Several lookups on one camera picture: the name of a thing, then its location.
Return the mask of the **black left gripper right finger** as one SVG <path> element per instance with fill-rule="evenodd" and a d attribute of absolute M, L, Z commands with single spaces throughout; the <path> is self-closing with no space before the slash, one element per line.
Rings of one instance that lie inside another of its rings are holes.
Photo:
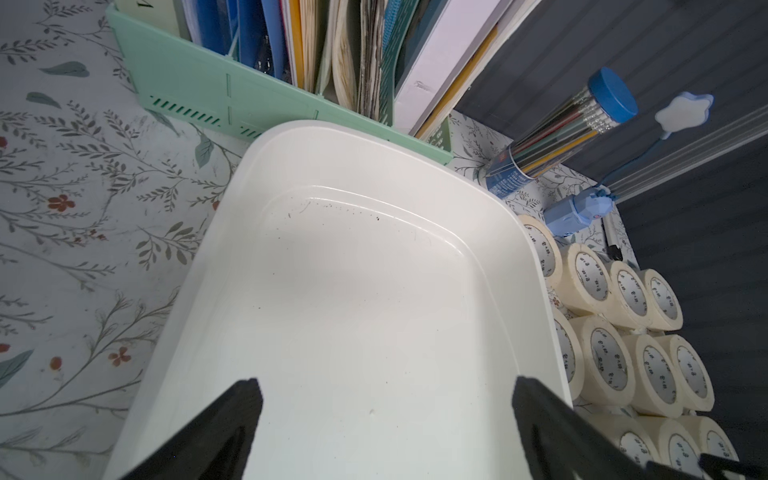
<path fill-rule="evenodd" d="M 535 378 L 517 378 L 512 409 L 534 479 L 698 479 L 661 460 L 640 467 Z M 760 465 L 702 451 L 699 466 L 709 479 L 767 477 Z"/>

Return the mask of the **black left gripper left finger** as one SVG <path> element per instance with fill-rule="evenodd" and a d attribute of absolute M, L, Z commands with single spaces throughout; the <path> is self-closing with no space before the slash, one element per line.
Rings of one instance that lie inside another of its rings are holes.
<path fill-rule="evenodd" d="M 126 479 L 241 479 L 263 409 L 257 379 L 239 380 Z"/>

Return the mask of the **cream masking tape roll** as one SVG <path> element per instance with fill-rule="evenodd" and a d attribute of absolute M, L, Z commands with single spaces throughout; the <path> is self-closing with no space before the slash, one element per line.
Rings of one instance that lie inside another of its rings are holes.
<path fill-rule="evenodd" d="M 679 418 L 683 413 L 679 375 L 660 343 L 648 334 L 622 337 L 630 354 L 636 387 L 630 405 L 643 415 Z"/>
<path fill-rule="evenodd" d="M 585 381 L 584 354 L 569 320 L 557 309 L 553 311 L 553 318 L 571 398 L 576 400 L 582 393 Z"/>
<path fill-rule="evenodd" d="M 680 335 L 656 338 L 668 354 L 673 372 L 680 381 L 682 405 L 697 412 L 710 412 L 715 404 L 714 387 L 703 360 L 693 346 Z"/>
<path fill-rule="evenodd" d="M 695 478 L 705 478 L 699 466 L 701 451 L 679 422 L 655 416 L 639 416 L 636 421 L 648 434 L 663 464 Z"/>
<path fill-rule="evenodd" d="M 624 329 L 648 328 L 651 323 L 647 291 L 639 275 L 622 261 L 606 264 L 613 300 L 605 316 L 614 326 Z"/>
<path fill-rule="evenodd" d="M 582 316 L 606 315 L 613 295 L 603 261 L 581 243 L 560 247 L 559 252 L 562 276 L 555 291 L 560 301 Z"/>
<path fill-rule="evenodd" d="M 550 230 L 538 219 L 519 215 L 518 219 L 526 229 L 539 259 L 544 280 L 549 288 L 555 289 L 562 278 L 563 261 L 559 246 Z"/>
<path fill-rule="evenodd" d="M 683 326 L 683 313 L 670 284 L 656 270 L 646 269 L 639 277 L 647 291 L 650 330 L 677 331 Z"/>
<path fill-rule="evenodd" d="M 581 397 L 602 406 L 628 406 L 636 376 L 630 353 L 618 331 L 600 316 L 570 320 L 584 358 Z"/>
<path fill-rule="evenodd" d="M 645 468 L 649 462 L 661 460 L 650 436 L 633 418 L 626 415 L 593 414 L 587 416 L 586 420 L 640 467 Z"/>

